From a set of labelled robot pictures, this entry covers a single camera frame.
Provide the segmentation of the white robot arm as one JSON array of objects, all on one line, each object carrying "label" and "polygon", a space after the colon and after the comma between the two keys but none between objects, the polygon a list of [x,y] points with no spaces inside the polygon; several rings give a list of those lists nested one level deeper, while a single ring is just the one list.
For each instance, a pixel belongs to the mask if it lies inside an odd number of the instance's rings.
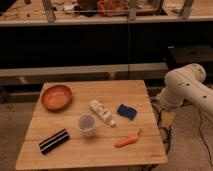
[{"label": "white robot arm", "polygon": [[188,100],[213,118],[213,89],[203,84],[205,79],[206,71],[197,63],[169,71],[164,77],[165,87],[158,94],[160,106],[171,110]]}]

